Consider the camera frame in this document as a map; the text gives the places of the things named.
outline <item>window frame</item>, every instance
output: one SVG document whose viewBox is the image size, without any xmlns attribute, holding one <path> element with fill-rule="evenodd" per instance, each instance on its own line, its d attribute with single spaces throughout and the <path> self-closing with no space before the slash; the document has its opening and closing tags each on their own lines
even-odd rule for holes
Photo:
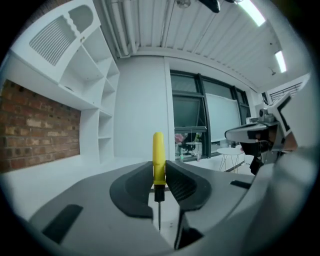
<svg viewBox="0 0 320 256">
<path fill-rule="evenodd" d="M 223 87 L 230 89 L 232 100 L 236 100 L 237 104 L 238 104 L 238 111 L 239 111 L 241 125 L 245 124 L 242 119 L 241 107 L 248 108 L 250 116 L 251 116 L 249 102 L 248 102 L 246 92 L 243 90 L 240 90 L 239 88 L 235 87 L 234 85 L 230 85 L 228 83 L 216 80 L 214 78 L 201 75 L 200 73 L 194 74 L 194 73 L 189 73 L 189 72 L 185 72 L 185 71 L 178 71 L 178 70 L 171 69 L 170 75 L 194 78 L 196 90 L 198 92 L 172 90 L 172 97 L 177 96 L 177 97 L 189 97 L 189 98 L 202 98 L 203 100 L 201 102 L 203 103 L 204 118 L 205 118 L 204 123 L 206 124 L 206 126 L 174 127 L 174 134 L 184 133 L 184 132 L 187 132 L 190 130 L 192 130 L 192 132 L 195 132 L 195 133 L 204 133 L 204 135 L 205 135 L 204 139 L 205 139 L 206 143 L 202 144 L 202 152 L 206 152 L 206 154 L 203 154 L 201 156 L 201 159 L 211 158 L 211 157 L 215 157 L 215 156 L 220 155 L 220 153 L 218 153 L 218 152 L 211 153 L 210 116 L 209 116 L 208 102 L 207 102 L 207 97 L 206 97 L 206 89 L 204 87 L 203 81 L 207 81 L 207 82 L 216 84 L 218 86 L 223 86 Z M 243 103 L 240 102 L 237 92 L 240 93 Z M 185 162 L 190 162 L 190 161 L 194 161 L 194 160 L 196 160 L 196 157 L 190 157 L 190 158 L 185 159 Z"/>
</svg>

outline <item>brick wall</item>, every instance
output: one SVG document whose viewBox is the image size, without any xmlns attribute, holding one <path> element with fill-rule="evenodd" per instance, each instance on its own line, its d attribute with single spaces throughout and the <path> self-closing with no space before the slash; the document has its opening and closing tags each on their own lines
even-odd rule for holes
<svg viewBox="0 0 320 256">
<path fill-rule="evenodd" d="M 0 106 L 1 172 L 80 154 L 79 110 L 9 80 Z"/>
</svg>

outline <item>white wall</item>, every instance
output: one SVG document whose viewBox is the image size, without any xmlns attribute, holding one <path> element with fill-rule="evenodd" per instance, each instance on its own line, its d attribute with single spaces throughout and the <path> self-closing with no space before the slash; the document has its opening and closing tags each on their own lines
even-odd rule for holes
<svg viewBox="0 0 320 256">
<path fill-rule="evenodd" d="M 162 132 L 165 157 L 174 157 L 172 90 L 165 59 L 131 57 L 119 60 L 117 66 L 121 75 L 114 110 L 114 155 L 151 161 L 153 135 Z"/>
<path fill-rule="evenodd" d="M 250 113 L 252 118 L 258 117 L 257 111 L 256 111 L 256 105 L 260 105 L 264 102 L 261 93 L 257 93 L 253 90 L 247 90 L 246 97 L 248 99 L 249 107 L 250 107 Z"/>
</svg>

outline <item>white shelving unit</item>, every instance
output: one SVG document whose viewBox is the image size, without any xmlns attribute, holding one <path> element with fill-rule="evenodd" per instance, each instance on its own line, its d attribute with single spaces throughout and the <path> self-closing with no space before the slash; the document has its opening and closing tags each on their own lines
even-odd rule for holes
<svg viewBox="0 0 320 256">
<path fill-rule="evenodd" d="M 65 3 L 26 29 L 0 74 L 1 79 L 81 110 L 80 155 L 86 165 L 114 158 L 120 73 L 100 25 L 92 0 Z"/>
</svg>

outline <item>air vent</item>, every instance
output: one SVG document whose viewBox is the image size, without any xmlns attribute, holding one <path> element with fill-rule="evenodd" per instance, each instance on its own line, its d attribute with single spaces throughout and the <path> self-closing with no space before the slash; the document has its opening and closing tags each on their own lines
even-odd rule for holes
<svg viewBox="0 0 320 256">
<path fill-rule="evenodd" d="M 69 45 L 76 39 L 63 16 L 45 26 L 29 43 L 51 65 L 55 66 Z"/>
</svg>

